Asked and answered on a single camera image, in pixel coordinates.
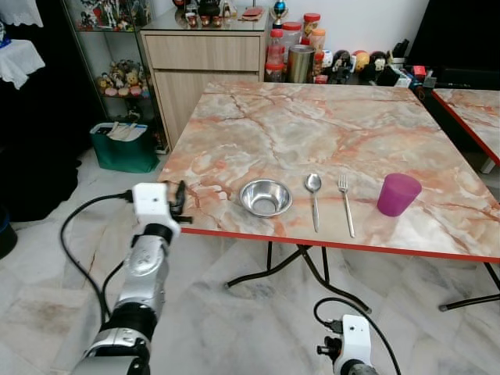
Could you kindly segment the green plastic bin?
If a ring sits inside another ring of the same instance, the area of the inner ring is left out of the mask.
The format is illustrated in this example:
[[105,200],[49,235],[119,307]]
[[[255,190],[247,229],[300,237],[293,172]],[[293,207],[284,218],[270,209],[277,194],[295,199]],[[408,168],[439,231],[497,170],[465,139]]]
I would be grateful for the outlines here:
[[149,173],[159,164],[153,133],[143,123],[99,123],[89,135],[103,169]]

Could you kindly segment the steel bowl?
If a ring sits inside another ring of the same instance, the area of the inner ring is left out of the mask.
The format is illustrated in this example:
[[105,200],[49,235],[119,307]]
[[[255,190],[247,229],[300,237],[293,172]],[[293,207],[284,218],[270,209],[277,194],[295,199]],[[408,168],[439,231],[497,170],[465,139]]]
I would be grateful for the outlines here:
[[238,194],[239,202],[249,213],[257,217],[273,217],[288,211],[293,203],[290,189],[271,179],[248,182]]

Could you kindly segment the steel spoon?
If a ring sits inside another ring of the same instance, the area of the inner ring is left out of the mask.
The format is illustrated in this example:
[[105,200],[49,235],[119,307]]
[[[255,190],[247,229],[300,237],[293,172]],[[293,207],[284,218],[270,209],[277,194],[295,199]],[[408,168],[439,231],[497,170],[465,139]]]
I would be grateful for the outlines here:
[[311,199],[311,213],[312,213],[312,226],[315,233],[319,232],[319,207],[317,194],[322,187],[322,180],[317,173],[311,173],[305,179],[305,188],[310,193]]

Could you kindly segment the black hanging curtain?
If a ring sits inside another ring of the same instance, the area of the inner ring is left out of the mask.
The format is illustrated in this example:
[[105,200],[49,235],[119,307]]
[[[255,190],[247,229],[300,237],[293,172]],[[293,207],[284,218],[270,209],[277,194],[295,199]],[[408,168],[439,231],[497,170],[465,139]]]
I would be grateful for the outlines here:
[[0,0],[0,24],[45,62],[19,90],[0,80],[0,208],[43,220],[76,189],[102,108],[60,0]]

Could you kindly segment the steel fork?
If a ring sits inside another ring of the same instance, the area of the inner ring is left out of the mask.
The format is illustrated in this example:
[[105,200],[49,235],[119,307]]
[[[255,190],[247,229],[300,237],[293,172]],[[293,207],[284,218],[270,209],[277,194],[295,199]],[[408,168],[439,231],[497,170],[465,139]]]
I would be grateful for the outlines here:
[[352,209],[351,209],[350,201],[349,201],[349,197],[348,197],[349,182],[348,182],[348,178],[347,178],[346,174],[341,174],[339,176],[339,178],[337,179],[337,189],[341,193],[341,198],[342,198],[343,205],[344,205],[345,217],[347,220],[349,235],[352,238],[355,238],[356,232],[355,232],[354,220],[353,220]]

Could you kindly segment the light wooden cabinet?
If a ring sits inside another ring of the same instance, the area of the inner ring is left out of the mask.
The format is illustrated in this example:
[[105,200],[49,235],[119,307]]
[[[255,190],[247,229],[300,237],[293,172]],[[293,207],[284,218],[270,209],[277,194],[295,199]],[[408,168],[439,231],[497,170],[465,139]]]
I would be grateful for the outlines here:
[[193,27],[179,12],[157,16],[139,31],[155,101],[173,150],[209,82],[262,81],[268,20],[225,20]]

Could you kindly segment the purple plastic cup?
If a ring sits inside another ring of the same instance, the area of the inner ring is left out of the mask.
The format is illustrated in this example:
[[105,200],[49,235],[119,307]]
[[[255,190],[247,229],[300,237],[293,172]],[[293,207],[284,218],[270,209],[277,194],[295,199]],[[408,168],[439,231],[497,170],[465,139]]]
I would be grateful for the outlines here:
[[377,209],[385,216],[403,214],[422,191],[421,183],[404,173],[390,173],[384,178],[377,200]]

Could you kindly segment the glass display shelf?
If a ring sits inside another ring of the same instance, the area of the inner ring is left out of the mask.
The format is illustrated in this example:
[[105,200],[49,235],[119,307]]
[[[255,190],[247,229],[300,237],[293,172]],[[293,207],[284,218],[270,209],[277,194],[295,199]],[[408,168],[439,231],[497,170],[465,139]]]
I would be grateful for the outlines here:
[[168,151],[163,121],[144,62],[140,29],[152,20],[149,0],[60,0],[104,119],[149,127],[155,152]]

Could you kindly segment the steel tumbler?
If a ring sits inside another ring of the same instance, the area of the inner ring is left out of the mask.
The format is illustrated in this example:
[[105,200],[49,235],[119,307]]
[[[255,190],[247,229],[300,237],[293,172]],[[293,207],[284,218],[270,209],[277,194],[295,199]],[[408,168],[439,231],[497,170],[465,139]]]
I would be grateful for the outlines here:
[[292,45],[288,49],[287,81],[295,84],[307,84],[311,72],[316,50],[311,45]]

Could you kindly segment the red-lidded clear plastic jar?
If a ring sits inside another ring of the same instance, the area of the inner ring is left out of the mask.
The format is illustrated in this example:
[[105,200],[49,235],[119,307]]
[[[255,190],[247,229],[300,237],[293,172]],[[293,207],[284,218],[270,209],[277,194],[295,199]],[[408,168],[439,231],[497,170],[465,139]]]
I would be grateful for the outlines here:
[[303,22],[289,21],[282,24],[282,37],[280,43],[285,48],[299,45],[302,39]]

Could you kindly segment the red wallet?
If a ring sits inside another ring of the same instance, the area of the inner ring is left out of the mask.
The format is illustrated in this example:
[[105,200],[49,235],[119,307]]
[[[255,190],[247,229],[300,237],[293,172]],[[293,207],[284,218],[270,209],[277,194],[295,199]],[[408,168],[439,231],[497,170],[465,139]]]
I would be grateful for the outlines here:
[[254,6],[254,7],[249,7],[246,10],[244,10],[240,14],[238,19],[240,21],[256,22],[256,21],[260,21],[264,14],[265,14],[265,11],[263,10],[262,7]]

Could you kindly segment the white hanging cloth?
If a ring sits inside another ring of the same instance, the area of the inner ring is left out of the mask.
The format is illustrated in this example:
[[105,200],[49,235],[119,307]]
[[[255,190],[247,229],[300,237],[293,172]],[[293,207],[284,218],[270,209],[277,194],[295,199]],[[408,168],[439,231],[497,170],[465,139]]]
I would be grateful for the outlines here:
[[29,40],[12,39],[0,48],[0,80],[17,90],[28,82],[30,74],[44,67],[41,54]]

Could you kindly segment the small trophy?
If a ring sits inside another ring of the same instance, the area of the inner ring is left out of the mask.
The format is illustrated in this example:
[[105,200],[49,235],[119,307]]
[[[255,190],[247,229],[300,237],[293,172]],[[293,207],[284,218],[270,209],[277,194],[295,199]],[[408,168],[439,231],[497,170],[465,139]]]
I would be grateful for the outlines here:
[[272,29],[280,29],[283,25],[283,19],[288,14],[288,4],[285,0],[275,0],[270,8],[272,17]]

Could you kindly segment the red-lidded orange snack jar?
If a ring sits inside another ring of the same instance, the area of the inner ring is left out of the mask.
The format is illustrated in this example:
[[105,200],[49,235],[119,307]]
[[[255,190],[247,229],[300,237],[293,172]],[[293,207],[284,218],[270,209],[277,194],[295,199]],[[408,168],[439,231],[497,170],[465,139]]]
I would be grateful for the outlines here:
[[319,26],[321,15],[317,12],[306,12],[303,14],[303,38],[308,38],[309,35]]

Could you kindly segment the black television screen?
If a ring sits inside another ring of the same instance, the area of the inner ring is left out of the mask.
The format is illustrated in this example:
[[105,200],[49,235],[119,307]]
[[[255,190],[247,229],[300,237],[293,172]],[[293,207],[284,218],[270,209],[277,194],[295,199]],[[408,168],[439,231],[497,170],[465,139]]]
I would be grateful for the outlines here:
[[499,0],[429,0],[411,65],[499,71]]

